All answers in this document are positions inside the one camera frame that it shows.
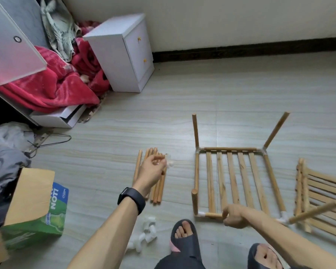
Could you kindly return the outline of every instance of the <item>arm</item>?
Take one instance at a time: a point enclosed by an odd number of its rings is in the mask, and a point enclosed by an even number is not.
[[[290,266],[312,269],[336,268],[336,257],[296,234],[261,211],[230,204],[223,211],[224,225],[253,227]]]
[[[143,196],[146,196],[150,188],[160,179],[161,172],[167,164],[166,160],[161,160],[159,165],[153,165],[152,161],[163,157],[152,155],[142,163],[133,188]],[[68,269],[118,268],[126,252],[137,216],[136,203],[129,197],[124,198],[71,260]]]

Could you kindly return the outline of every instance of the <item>gray cloth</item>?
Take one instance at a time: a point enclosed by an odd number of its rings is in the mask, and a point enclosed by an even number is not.
[[[16,179],[20,167],[30,167],[31,160],[17,149],[0,146],[0,194]]]
[[[62,0],[41,0],[41,18],[52,49],[66,62],[74,54],[72,43],[79,28]]]

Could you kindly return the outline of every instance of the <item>hand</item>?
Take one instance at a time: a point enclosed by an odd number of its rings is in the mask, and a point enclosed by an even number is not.
[[[164,155],[151,155],[141,165],[138,172],[138,178],[133,188],[140,192],[144,197],[150,189],[164,174],[163,169],[167,166],[167,160]],[[154,160],[161,160],[159,164],[154,164]]]
[[[228,204],[223,210],[224,226],[244,228],[249,225],[244,214],[250,208],[240,204]]]

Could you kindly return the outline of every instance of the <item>white nightstand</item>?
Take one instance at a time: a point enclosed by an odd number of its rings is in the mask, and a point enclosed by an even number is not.
[[[86,34],[112,89],[141,92],[154,71],[144,14],[113,17]]]

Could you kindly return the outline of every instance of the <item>white plastic bag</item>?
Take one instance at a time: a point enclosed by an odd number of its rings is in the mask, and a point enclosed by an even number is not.
[[[25,151],[35,136],[27,124],[9,122],[0,125],[0,145]]]

